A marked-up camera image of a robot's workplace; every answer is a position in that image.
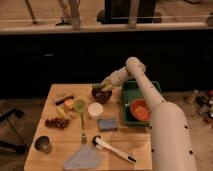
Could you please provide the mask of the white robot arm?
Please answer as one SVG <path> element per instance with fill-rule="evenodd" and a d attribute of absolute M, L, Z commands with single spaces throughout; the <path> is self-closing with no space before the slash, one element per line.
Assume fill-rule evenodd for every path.
<path fill-rule="evenodd" d="M 183 110 L 166 101 L 145 74 L 146 66 L 129 57 L 125 65 L 106 77 L 102 85 L 121 86 L 135 79 L 151 112 L 152 171 L 198 171 L 189 126 Z"/>

